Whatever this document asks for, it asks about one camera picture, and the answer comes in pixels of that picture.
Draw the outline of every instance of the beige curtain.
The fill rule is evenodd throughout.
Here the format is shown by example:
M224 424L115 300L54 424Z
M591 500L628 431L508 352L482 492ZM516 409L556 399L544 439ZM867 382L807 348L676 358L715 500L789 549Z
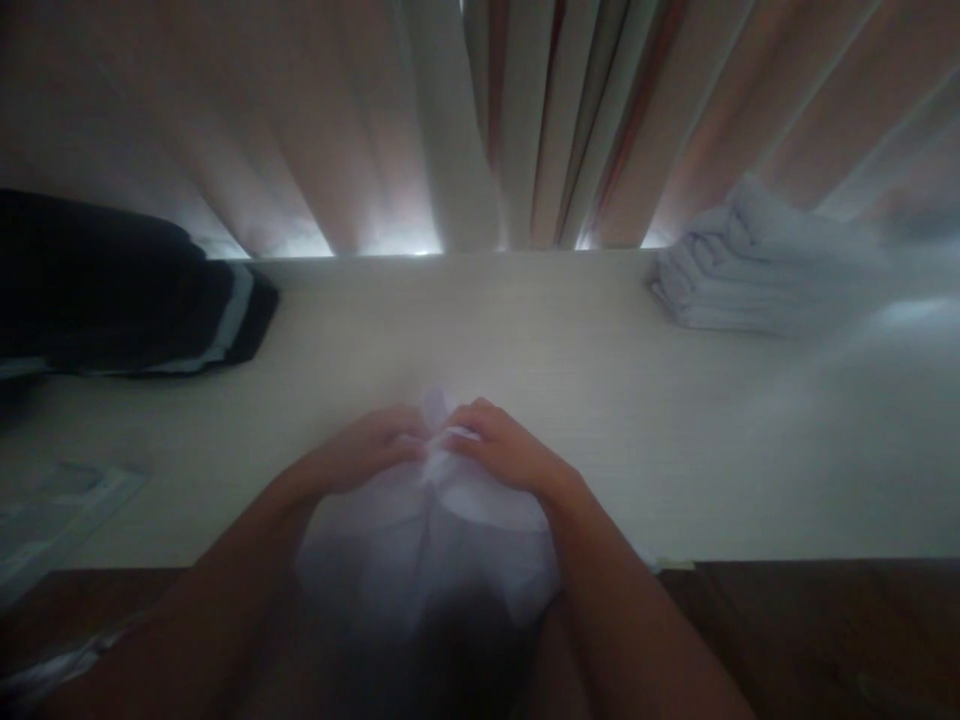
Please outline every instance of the beige curtain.
M0 182L215 257L630 248L747 171L960 228L956 0L20 0Z

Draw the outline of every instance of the white fabric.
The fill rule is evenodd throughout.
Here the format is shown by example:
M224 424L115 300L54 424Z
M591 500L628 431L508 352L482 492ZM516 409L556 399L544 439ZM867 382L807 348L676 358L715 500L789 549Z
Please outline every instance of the white fabric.
M862 231L791 208L749 175L658 257L651 289L679 324L779 335L823 324L885 266Z
M439 430L453 409L428 394L424 416ZM422 463L380 473L328 500L305 538L297 572L307 594L353 633L408 638L437 608L493 598L516 628L534 622L560 589L547 519L537 500L472 460L428 444Z

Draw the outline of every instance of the white desk surface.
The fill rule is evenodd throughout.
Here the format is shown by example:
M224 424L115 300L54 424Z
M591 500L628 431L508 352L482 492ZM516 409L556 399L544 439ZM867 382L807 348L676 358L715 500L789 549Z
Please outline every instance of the white desk surface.
M313 443L438 384L514 414L657 557L960 551L956 491L930 509L898 487L801 471L784 449L809 427L768 432L758 447L744 406L800 347L670 324L640 282L651 257L261 264L284 297L252 362L187 380L50 380L0 437L0 500L58 458L149 457L146 486L67 566L188 564Z

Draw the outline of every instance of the person's right hand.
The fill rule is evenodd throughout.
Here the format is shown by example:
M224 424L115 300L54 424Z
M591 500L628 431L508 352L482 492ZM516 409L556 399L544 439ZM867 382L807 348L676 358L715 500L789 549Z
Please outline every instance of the person's right hand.
M451 435L446 448L473 458L510 487L540 495L570 481L582 482L573 466L488 400L478 398L457 408L444 424L456 426L472 430L480 439Z

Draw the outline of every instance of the stack of folded towels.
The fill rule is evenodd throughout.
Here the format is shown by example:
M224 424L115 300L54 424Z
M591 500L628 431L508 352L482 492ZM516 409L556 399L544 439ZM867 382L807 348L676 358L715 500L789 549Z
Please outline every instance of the stack of folded towels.
M793 335L883 269L863 229L790 207L747 175L660 251L651 289L678 324Z

